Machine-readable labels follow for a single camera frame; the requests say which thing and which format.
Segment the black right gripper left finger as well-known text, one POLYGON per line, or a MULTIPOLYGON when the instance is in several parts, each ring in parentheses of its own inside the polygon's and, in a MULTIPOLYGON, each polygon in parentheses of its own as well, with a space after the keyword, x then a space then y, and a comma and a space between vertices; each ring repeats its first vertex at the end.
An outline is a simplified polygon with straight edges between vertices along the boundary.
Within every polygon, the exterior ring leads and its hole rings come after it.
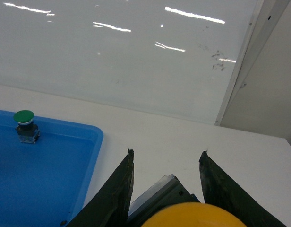
POLYGON ((134 150, 117 166, 89 203, 68 227, 124 227, 134 186, 134 150))

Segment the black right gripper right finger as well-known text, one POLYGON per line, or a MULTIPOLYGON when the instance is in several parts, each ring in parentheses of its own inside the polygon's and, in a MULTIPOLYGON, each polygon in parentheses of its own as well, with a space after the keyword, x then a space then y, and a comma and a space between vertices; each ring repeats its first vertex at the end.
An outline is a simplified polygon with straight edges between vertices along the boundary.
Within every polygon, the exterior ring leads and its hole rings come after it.
POLYGON ((223 171, 206 151, 199 159, 199 173, 205 203, 226 210, 248 227, 285 226, 223 171))

